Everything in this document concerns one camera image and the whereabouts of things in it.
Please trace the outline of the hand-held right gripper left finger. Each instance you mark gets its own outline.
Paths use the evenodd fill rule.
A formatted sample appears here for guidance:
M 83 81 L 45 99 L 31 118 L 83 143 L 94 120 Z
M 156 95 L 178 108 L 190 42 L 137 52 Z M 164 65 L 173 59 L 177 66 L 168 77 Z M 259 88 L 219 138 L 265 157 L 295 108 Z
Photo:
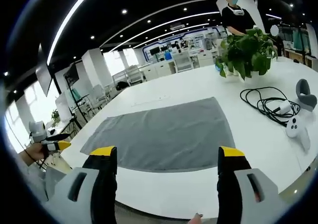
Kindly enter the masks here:
M 45 208 L 59 224 L 114 224 L 117 148 L 97 148 L 55 186 Z

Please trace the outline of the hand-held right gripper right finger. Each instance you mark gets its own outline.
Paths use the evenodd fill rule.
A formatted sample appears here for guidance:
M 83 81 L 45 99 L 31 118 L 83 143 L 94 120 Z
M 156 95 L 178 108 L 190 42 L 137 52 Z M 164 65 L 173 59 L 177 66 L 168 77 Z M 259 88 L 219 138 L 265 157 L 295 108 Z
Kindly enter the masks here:
M 273 224 L 286 211 L 275 183 L 236 148 L 219 147 L 217 191 L 219 224 Z

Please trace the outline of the person's left hand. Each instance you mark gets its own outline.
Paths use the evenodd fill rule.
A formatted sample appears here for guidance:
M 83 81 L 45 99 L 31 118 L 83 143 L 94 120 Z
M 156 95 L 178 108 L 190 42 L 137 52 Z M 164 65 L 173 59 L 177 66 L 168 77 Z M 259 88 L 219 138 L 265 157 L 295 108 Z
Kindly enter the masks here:
M 44 152 L 43 145 L 41 143 L 33 143 L 25 150 L 21 151 L 18 156 L 27 166 L 31 166 L 39 160 L 46 159 L 48 154 Z

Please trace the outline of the person's right hand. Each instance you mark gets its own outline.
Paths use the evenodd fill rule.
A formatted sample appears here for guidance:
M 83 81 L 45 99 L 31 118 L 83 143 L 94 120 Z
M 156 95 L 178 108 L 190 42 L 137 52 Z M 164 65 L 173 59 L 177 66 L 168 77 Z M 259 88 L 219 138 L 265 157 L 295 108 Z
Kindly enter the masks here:
M 194 217 L 188 222 L 188 224 L 202 224 L 202 214 L 196 213 Z

